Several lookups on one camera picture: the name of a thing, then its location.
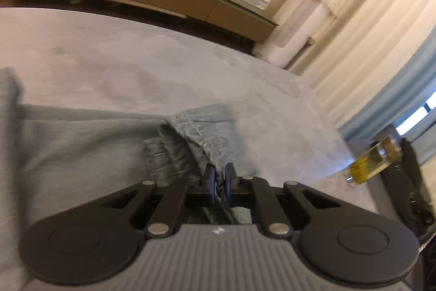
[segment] black device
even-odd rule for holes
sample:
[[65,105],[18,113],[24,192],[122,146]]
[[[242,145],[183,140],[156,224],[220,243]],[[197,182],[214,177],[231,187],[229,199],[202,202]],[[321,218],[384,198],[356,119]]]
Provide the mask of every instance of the black device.
[[[401,223],[232,164],[217,180],[208,165],[198,181],[145,181],[35,223],[19,244],[35,276],[25,291],[411,290],[419,245]],[[253,223],[186,223],[221,204]]]

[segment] blue curtain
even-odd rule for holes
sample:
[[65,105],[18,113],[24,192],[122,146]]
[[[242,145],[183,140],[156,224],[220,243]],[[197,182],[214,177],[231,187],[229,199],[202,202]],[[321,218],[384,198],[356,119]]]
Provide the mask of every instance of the blue curtain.
[[[397,126],[402,123],[435,91],[436,28],[394,78],[345,123],[340,132],[346,141],[371,138],[389,124]],[[430,123],[422,128],[421,134],[415,135],[414,147],[418,156],[421,154],[419,160],[422,163],[436,153],[436,126],[433,127],[433,124]],[[427,158],[419,151],[424,148]]]

